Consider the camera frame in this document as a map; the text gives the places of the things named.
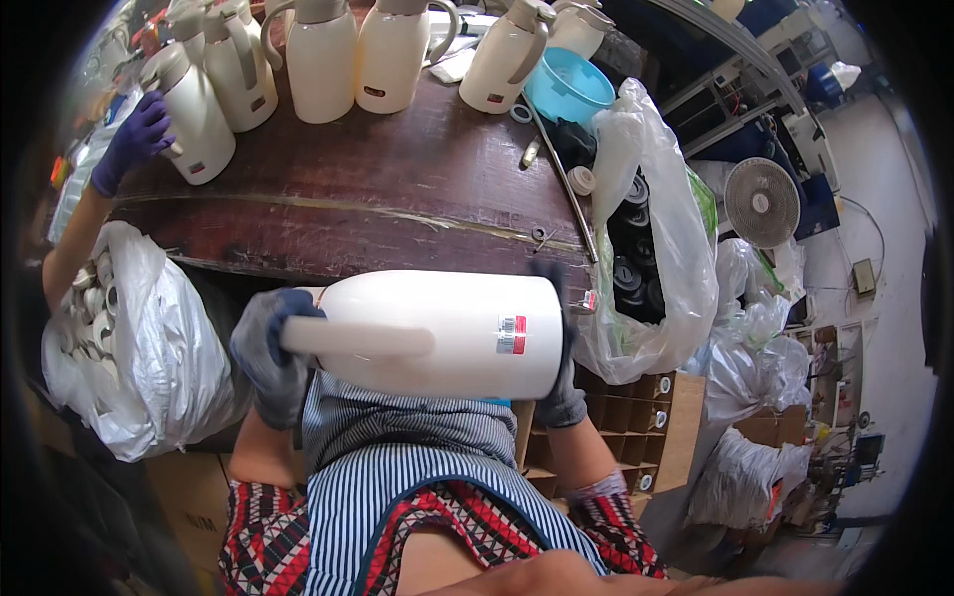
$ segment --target patterned sleeve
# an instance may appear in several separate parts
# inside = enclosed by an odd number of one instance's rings
[[[304,499],[272,484],[229,482],[229,527],[218,554],[226,594],[301,594],[310,552]]]
[[[618,469],[602,481],[567,496],[570,518],[596,544],[610,573],[631,573],[665,579],[646,534],[636,523],[623,474]]]

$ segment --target fan grille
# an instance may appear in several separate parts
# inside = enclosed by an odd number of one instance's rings
[[[757,248],[775,248],[798,227],[795,182],[764,157],[739,162],[725,183],[725,211],[738,235]]]

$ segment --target glove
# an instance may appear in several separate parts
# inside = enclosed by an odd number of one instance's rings
[[[533,275],[545,277],[553,284],[556,296],[561,305],[563,300],[563,277],[566,270],[563,266],[552,263],[543,264],[540,261],[530,263]],[[556,376],[556,383],[550,394],[536,403],[533,416],[547,428],[565,428],[579,424],[587,416],[587,403],[584,401],[586,393],[582,389],[573,387],[573,345],[576,343],[576,327],[570,324],[566,306],[563,308],[563,355],[560,359],[560,373]]]
[[[325,318],[304,290],[284,288],[252,296],[238,320],[229,348],[255,385],[255,409],[268,426],[287,430],[298,423],[308,357],[281,349],[281,327],[290,316]]]
[[[153,91],[143,95],[133,113],[119,125],[103,158],[93,168],[90,177],[93,186],[103,196],[114,197],[122,176],[133,166],[172,146],[176,137],[166,135],[170,122],[162,93]]]

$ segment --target dark wooden workbench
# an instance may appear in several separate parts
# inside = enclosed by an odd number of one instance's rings
[[[366,9],[355,13],[360,21]],[[309,125],[295,117],[287,70],[275,78],[278,108],[236,135],[221,175],[190,186],[154,158],[127,175],[114,217],[183,262],[315,282],[401,268],[522,274],[540,226],[556,231],[540,256],[570,266],[571,297],[589,287],[590,261],[546,147],[519,168],[532,124],[479,113],[456,85],[422,72],[403,112],[356,104]]]

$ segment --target striped apron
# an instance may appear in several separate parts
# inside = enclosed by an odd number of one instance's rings
[[[441,480],[480,486],[516,509],[542,548],[575,550],[607,574],[590,538],[517,472],[516,419],[503,405],[389,396],[319,370],[301,433],[309,466],[307,594],[360,593],[390,510]]]

